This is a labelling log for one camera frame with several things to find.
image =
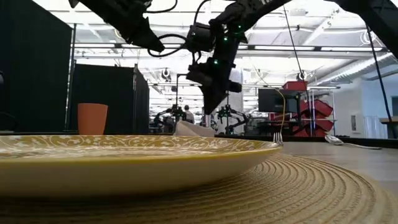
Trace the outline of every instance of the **plate rim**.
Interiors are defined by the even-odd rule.
[[[39,137],[45,135],[35,135],[32,137]],[[107,136],[145,136],[145,135],[107,135]],[[176,137],[199,137],[209,139],[229,139],[229,138],[216,138],[216,137],[201,137],[201,136],[176,136]],[[269,141],[257,141],[248,139],[232,139],[241,141],[254,141],[254,142],[269,142]],[[182,156],[126,156],[126,157],[68,157],[68,158],[16,158],[16,159],[0,159],[0,166],[3,164],[97,164],[97,163],[151,163],[151,162],[172,162],[172,161],[188,161],[197,159],[224,159],[229,157],[239,157],[253,154],[272,154],[282,149],[281,145],[274,143],[274,147],[266,149],[254,149],[250,151],[241,152],[224,152],[214,154],[191,154]]]

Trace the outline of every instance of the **fork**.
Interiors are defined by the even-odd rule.
[[[282,133],[274,133],[274,142],[280,145],[284,144]]]

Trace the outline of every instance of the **table surface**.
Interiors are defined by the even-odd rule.
[[[285,142],[282,152],[319,159],[371,177],[398,196],[398,149],[370,150],[322,142]]]

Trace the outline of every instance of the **plate pattern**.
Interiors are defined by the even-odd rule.
[[[189,156],[277,147],[272,142],[191,136],[1,136],[0,159]]]

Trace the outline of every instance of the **yellow plate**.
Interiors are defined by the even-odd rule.
[[[0,196],[151,194],[248,170],[271,142],[185,136],[0,136]]]

